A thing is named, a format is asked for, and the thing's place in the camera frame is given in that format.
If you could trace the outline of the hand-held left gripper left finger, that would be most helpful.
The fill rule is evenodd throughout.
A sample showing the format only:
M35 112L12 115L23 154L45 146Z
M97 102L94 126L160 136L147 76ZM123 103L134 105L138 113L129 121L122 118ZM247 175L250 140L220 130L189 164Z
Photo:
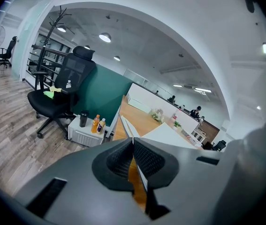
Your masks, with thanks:
M133 198L131 139L71 153L28 181L16 212L28 225L145 225Z

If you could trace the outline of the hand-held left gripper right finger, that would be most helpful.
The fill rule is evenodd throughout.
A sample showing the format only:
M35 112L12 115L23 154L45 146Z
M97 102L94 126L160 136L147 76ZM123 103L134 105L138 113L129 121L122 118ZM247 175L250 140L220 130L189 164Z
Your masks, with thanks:
M155 224L216 224L237 148L222 153L135 138L134 159L146 188L145 212Z

